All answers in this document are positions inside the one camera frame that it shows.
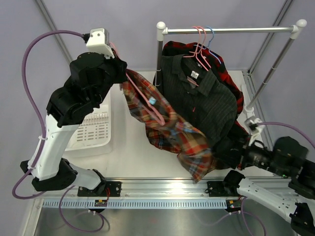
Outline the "plain black shirt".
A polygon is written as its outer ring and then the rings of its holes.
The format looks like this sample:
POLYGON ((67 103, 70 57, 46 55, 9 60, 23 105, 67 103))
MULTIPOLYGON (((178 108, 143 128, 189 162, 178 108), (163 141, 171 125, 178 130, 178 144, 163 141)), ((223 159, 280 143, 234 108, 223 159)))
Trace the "plain black shirt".
POLYGON ((236 169, 241 163, 243 146, 248 142, 249 133, 235 121, 228 134, 213 147, 215 169, 236 169))

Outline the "orange plaid shirt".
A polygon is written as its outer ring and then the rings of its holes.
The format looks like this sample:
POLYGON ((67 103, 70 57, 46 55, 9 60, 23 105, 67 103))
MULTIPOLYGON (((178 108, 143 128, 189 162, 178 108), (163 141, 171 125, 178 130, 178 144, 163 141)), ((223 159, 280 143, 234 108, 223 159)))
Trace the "orange plaid shirt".
POLYGON ((206 136, 177 114, 158 89, 155 89, 160 99, 156 106, 164 115, 165 125, 148 126, 143 123, 146 137, 154 147, 176 154, 179 163, 190 173, 193 181, 199 182, 215 170, 211 146, 206 136))

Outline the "dark pinstripe shirt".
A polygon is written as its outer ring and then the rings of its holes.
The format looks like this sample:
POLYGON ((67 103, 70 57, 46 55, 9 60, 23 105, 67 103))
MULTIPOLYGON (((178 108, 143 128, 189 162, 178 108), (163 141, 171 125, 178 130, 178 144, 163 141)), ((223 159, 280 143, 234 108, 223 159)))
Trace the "dark pinstripe shirt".
POLYGON ((200 130, 209 145, 225 138, 237 118, 237 101, 214 73, 184 55, 163 56, 158 90, 172 108, 200 130))

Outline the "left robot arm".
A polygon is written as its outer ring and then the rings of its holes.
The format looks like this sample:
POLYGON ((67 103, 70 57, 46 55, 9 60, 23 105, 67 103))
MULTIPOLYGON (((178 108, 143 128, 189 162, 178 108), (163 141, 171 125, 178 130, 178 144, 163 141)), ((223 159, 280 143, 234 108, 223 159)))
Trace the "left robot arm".
POLYGON ((83 169, 63 158, 73 133, 85 116, 99 108, 114 84, 126 78, 127 63, 118 57, 83 53, 69 65, 70 77, 55 90, 47 104, 44 134, 34 158, 20 164, 31 175, 37 192, 58 191, 73 185, 88 189, 93 195, 105 192, 106 180, 95 169, 83 169))

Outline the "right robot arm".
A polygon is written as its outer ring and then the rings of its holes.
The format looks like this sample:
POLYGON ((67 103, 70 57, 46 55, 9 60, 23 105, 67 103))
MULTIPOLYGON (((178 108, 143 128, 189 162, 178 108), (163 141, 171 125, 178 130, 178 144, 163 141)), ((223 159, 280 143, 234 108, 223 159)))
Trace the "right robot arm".
POLYGON ((236 163, 223 180, 223 190, 228 195, 239 194, 270 209, 300 236, 315 234, 315 164, 307 159, 308 149, 291 137, 277 139, 273 150, 263 143, 256 146, 249 142, 232 148, 227 157, 236 163), (290 179, 288 187, 298 196, 297 202, 262 188, 239 171, 255 166, 283 178, 290 179))

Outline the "red black checked shirt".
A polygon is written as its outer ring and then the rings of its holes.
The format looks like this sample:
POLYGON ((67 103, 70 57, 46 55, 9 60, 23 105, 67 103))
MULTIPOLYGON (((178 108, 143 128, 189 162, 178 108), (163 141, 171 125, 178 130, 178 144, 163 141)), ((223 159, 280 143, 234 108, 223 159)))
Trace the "red black checked shirt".
MULTIPOLYGON (((195 51, 196 45, 196 42, 184 44, 181 42, 169 41, 164 45, 162 55, 175 56, 187 54, 195 51)), ((210 64, 212 72, 218 77, 220 82, 223 83, 235 96, 237 102, 237 115, 239 115, 244 108, 244 96, 232 80, 231 76, 228 74, 223 58, 205 46, 202 47, 202 55, 203 58, 210 64)))

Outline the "white plastic basket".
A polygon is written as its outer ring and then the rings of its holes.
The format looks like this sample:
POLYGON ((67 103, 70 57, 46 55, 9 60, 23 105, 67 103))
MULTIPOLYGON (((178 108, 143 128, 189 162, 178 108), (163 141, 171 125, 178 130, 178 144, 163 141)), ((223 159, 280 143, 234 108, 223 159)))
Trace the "white plastic basket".
POLYGON ((111 142, 111 96, 108 93, 99 108, 86 115, 70 138, 64 157, 81 158, 108 154, 111 142))

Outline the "metal clothes rack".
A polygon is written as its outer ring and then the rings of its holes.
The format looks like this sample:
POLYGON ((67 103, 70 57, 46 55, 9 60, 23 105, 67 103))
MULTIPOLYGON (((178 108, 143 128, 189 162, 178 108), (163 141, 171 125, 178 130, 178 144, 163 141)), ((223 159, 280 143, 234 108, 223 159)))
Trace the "metal clothes rack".
MULTIPOLYGON (((288 52, 290 46, 293 44, 294 40, 298 38, 302 30, 306 27, 307 21, 305 19, 298 20, 294 25, 289 27, 266 27, 266 28, 214 28, 207 29, 210 33, 280 33, 288 32, 290 34, 289 39, 285 43, 280 54, 276 58, 275 62, 269 69, 267 75, 265 76, 262 84, 258 88, 257 92, 254 94, 253 98, 245 105, 245 114, 250 117, 254 114, 254 105, 256 105, 259 96, 262 91, 267 86, 268 82, 272 78, 273 74, 276 72, 279 64, 283 60, 284 56, 288 52)), ((157 67, 156 67, 156 85, 159 85, 161 76, 161 56, 163 48, 164 36, 169 34, 197 34, 199 31, 197 29, 170 29, 166 26, 164 22, 157 23, 157 67)))

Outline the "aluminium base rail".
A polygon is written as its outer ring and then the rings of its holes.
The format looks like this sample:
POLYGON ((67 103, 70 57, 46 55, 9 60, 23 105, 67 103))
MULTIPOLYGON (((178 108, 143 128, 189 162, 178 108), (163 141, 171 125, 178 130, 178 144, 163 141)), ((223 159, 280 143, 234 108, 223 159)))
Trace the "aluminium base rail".
MULTIPOLYGON (((194 183, 189 178, 109 178, 121 183, 121 197, 127 198, 204 198, 207 182, 222 181, 223 178, 204 178, 194 183)), ((288 187, 288 179, 280 177, 252 177, 252 182, 270 192, 290 196, 294 191, 288 187)))

